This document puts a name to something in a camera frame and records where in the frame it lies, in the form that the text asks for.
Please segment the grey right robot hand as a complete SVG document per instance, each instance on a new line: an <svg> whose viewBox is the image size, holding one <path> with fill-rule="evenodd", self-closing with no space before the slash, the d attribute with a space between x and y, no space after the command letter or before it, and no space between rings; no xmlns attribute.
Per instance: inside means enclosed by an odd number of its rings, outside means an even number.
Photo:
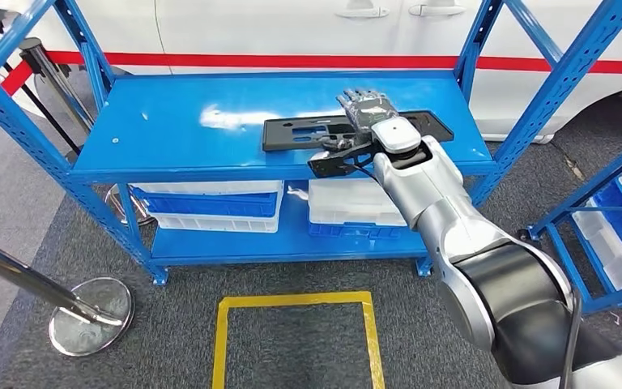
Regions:
<svg viewBox="0 0 622 389"><path fill-rule="evenodd" d="M357 133L369 133L373 125L399 115L386 94L375 90L346 89L336 100Z"/></svg>

